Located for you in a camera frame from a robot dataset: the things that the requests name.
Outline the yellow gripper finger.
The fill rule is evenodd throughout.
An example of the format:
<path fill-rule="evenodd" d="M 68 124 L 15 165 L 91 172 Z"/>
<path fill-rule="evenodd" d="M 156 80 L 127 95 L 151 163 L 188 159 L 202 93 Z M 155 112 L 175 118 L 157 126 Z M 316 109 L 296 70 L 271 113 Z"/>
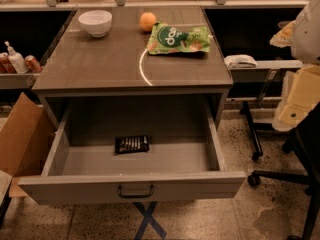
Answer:
<path fill-rule="evenodd" d="M 278 31 L 271 39 L 270 44 L 275 47 L 284 48 L 291 45 L 292 32 L 295 22 L 291 21 Z"/>
<path fill-rule="evenodd" d="M 282 85 L 272 127 L 289 131 L 296 127 L 320 101 L 320 66 L 307 64 L 297 72 L 288 71 Z"/>

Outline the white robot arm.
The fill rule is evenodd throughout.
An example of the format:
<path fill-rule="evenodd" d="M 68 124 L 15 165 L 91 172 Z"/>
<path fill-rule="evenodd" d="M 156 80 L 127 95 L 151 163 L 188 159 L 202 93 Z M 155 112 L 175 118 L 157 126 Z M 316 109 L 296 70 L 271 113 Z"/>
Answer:
<path fill-rule="evenodd" d="M 303 66 L 287 73 L 272 127 L 288 131 L 296 127 L 320 101 L 320 0 L 310 0 L 296 19 L 275 34 L 270 44 L 289 46 Z"/>

